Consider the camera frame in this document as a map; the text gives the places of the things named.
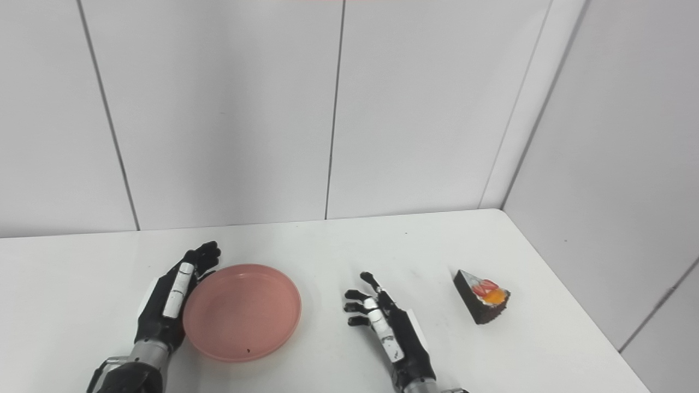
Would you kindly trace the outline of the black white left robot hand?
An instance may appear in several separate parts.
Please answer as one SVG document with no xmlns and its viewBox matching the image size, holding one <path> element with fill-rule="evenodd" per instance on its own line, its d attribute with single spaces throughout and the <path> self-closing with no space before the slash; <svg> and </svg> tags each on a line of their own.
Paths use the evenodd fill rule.
<svg viewBox="0 0 699 393">
<path fill-rule="evenodd" d="M 184 307 L 190 294 L 215 272 L 221 250 L 217 241 L 190 249 L 170 270 L 157 280 L 138 317 L 134 343 L 157 341 L 174 353 L 185 339 Z"/>
</svg>

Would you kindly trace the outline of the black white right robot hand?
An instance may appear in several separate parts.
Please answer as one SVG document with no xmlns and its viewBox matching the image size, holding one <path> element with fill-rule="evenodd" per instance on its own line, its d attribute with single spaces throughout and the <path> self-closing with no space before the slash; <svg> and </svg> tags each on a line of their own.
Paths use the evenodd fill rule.
<svg viewBox="0 0 699 393">
<path fill-rule="evenodd" d="M 397 392 L 438 392 L 437 377 L 429 352 L 422 343 L 410 314 L 400 308 L 369 271 L 359 278 L 374 294 L 348 289 L 343 310 L 350 314 L 348 326 L 367 326 L 377 337 L 391 364 L 391 378 Z"/>
</svg>

